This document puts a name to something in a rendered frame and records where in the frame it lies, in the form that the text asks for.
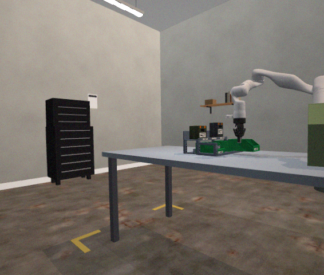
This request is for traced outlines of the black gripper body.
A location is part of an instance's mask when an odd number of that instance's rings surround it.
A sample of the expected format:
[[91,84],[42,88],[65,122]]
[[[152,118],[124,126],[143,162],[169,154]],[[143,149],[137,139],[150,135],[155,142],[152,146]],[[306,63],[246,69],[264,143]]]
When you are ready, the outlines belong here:
[[240,126],[244,126],[243,125],[244,123],[246,123],[246,118],[234,118],[235,127],[237,125],[239,132],[240,132]]

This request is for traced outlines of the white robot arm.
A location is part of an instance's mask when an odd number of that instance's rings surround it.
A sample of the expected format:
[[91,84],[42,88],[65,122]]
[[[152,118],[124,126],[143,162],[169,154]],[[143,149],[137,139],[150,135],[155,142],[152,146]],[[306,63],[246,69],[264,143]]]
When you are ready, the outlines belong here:
[[241,83],[240,86],[233,87],[231,89],[231,97],[234,103],[234,115],[226,115],[226,118],[246,118],[245,102],[239,100],[238,97],[244,97],[252,88],[262,85],[265,77],[270,78],[277,86],[281,88],[293,89],[313,95],[313,104],[324,103],[324,76],[316,77],[312,86],[306,84],[293,74],[254,69],[252,71],[252,81],[246,80],[245,82]]

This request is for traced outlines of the green bin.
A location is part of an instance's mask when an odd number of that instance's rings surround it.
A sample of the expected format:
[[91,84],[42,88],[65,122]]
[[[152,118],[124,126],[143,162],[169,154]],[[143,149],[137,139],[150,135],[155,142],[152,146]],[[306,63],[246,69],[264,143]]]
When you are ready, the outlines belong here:
[[[224,147],[219,142],[204,142],[204,143],[218,143],[218,146],[220,148],[218,149],[218,153],[224,153]],[[208,145],[200,145],[200,152],[203,153],[214,153],[214,146],[208,146]]]
[[238,139],[229,139],[228,150],[255,152],[259,151],[259,144],[252,139],[242,139],[241,143],[238,143]]
[[231,152],[231,151],[228,151],[228,140],[218,140],[218,141],[214,141],[214,142],[219,142],[225,148],[225,152]]

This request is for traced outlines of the olive green case with orange latches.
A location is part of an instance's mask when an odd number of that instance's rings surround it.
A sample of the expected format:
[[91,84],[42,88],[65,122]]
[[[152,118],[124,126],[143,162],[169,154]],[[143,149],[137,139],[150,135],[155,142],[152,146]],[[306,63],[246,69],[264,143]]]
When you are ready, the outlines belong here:
[[189,126],[189,139],[207,138],[207,126]]

